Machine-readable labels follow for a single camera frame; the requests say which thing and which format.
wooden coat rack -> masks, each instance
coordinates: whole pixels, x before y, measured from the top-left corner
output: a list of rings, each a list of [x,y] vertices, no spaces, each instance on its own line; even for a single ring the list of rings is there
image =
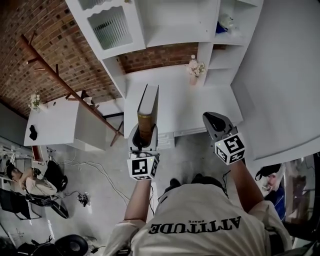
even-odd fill
[[[76,92],[71,89],[71,87],[69,85],[67,85],[67,83],[59,76],[59,67],[58,64],[55,65],[55,71],[48,65],[48,63],[40,56],[40,54],[36,51],[35,48],[33,48],[33,46],[31,45],[32,40],[35,36],[36,31],[33,32],[30,40],[28,40],[23,34],[21,35],[21,41],[23,46],[28,50],[28,52],[34,57],[31,60],[28,60],[26,63],[30,64],[33,62],[38,62],[41,64],[42,68],[36,68],[36,71],[42,71],[42,70],[46,70],[49,75],[55,79],[63,88],[65,88],[68,93],[70,95],[72,95],[77,101],[79,101],[87,110],[89,110],[93,115],[95,115],[99,120],[101,120],[101,122],[103,122],[106,126],[108,126],[112,131],[114,131],[115,135],[113,137],[113,140],[110,144],[110,146],[112,147],[112,145],[114,144],[114,142],[116,141],[118,136],[124,136],[121,132],[120,132],[120,128],[122,126],[123,123],[120,124],[120,127],[118,129],[114,128],[110,123],[108,123],[98,112],[97,109],[93,109],[91,108],[78,94],[76,94]]]

book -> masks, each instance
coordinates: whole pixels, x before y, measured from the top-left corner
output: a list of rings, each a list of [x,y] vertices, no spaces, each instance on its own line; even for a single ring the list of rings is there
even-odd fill
[[[146,85],[139,107],[138,128],[143,147],[149,146],[158,114],[159,86]]]

gray floor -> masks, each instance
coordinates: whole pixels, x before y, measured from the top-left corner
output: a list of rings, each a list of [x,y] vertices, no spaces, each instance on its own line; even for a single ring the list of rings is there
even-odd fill
[[[93,162],[101,164],[114,187],[130,197],[135,181],[129,177],[127,158],[127,140],[120,137],[113,147],[106,152],[92,154],[69,148],[66,152],[56,152],[54,158],[58,163],[66,160]],[[13,234],[17,244],[30,242],[31,239],[39,243],[45,242],[51,233],[58,239],[69,234],[92,236],[97,243],[103,245],[114,225],[123,219],[126,204],[113,189],[107,177],[94,167],[75,162],[62,164],[65,175],[68,177],[68,186],[65,193],[79,191],[87,193],[90,205],[83,207],[77,200],[77,193],[63,199],[70,218],[63,219],[51,208],[41,208],[43,218],[32,221],[20,221],[13,213],[0,210],[0,222],[7,232]],[[103,173],[101,166],[96,165]],[[222,175],[228,167],[213,154],[210,147],[210,138],[206,133],[182,136],[176,138],[176,147],[160,151],[160,163],[157,169],[155,182],[157,193],[161,195],[169,185],[171,178],[177,178],[182,183],[188,183],[197,173],[212,176],[223,182]],[[233,180],[227,177],[227,189],[230,199],[239,205]]]

white t-shirt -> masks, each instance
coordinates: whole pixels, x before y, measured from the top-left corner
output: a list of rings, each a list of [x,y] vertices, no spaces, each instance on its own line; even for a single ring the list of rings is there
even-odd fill
[[[53,196],[57,193],[57,188],[52,185],[46,178],[33,180],[26,178],[25,187],[28,192],[36,196]]]
[[[160,198],[147,224],[117,224],[103,255],[113,256],[127,246],[134,256],[267,256],[271,247],[265,226],[276,228],[285,250],[291,249],[290,235],[270,201],[258,203],[247,214],[215,185],[186,184]]]

white cable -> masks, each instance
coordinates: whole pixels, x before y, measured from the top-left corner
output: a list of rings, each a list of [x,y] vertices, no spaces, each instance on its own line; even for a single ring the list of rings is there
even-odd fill
[[[130,200],[130,199],[129,199],[127,196],[125,196],[121,191],[119,191],[119,190],[116,188],[115,184],[114,184],[113,181],[110,179],[110,177],[109,177],[109,175],[107,174],[106,170],[104,169],[104,167],[103,167],[100,163],[96,163],[96,162],[82,162],[82,163],[79,163],[79,162],[74,161],[74,160],[73,160],[72,162],[74,162],[74,163],[76,163],[76,164],[71,164],[71,163],[68,163],[68,162],[71,162],[71,161],[65,161],[65,162],[62,162],[61,164],[65,164],[65,165],[69,165],[69,166],[78,166],[79,171],[81,170],[80,166],[82,166],[82,165],[88,165],[88,166],[91,166],[91,167],[96,168],[96,169],[99,171],[99,173],[101,173],[102,175],[104,175],[104,176],[107,178],[107,180],[108,180],[108,182],[110,183],[110,185],[112,186],[113,190],[123,199],[124,203],[125,203],[126,205],[128,205],[127,202],[126,202],[126,199],[127,199],[127,200]],[[96,166],[91,165],[91,164],[101,166],[101,168],[103,169],[103,171],[104,171],[105,173],[103,173],[102,171],[99,170],[99,168],[97,168]]]
[[[72,160],[62,161],[62,162],[58,163],[58,165],[61,165],[61,164],[64,164],[64,163],[68,163],[68,162],[75,162],[76,156],[77,156],[77,149],[75,149],[74,158]]]

